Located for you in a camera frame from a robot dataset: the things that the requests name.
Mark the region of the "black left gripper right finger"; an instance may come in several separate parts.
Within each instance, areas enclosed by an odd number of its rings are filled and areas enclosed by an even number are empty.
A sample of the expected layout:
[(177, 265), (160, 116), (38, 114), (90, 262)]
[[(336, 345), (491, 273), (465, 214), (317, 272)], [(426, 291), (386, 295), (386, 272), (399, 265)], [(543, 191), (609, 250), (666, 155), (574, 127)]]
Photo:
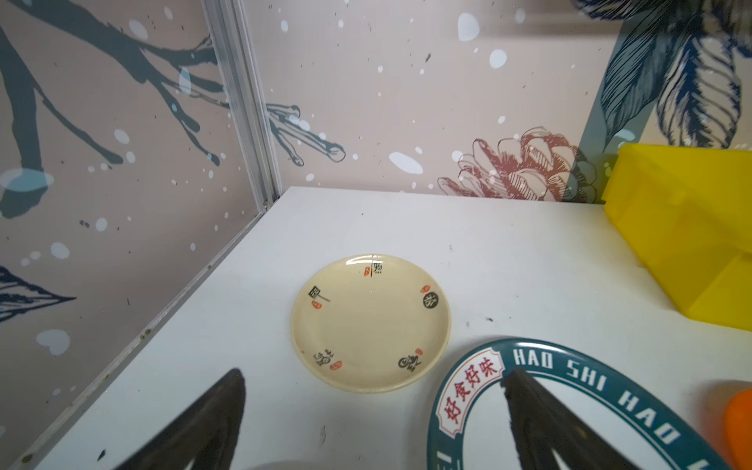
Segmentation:
[(512, 370), (501, 387), (523, 469), (636, 467), (525, 370)]

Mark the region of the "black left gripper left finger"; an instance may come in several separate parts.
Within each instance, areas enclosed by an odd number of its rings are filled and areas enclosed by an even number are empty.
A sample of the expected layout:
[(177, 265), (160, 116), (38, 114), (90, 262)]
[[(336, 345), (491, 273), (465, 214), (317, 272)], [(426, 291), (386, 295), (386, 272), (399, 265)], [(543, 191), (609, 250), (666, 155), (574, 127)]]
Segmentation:
[(228, 469), (246, 403), (245, 379), (233, 368), (121, 469)]

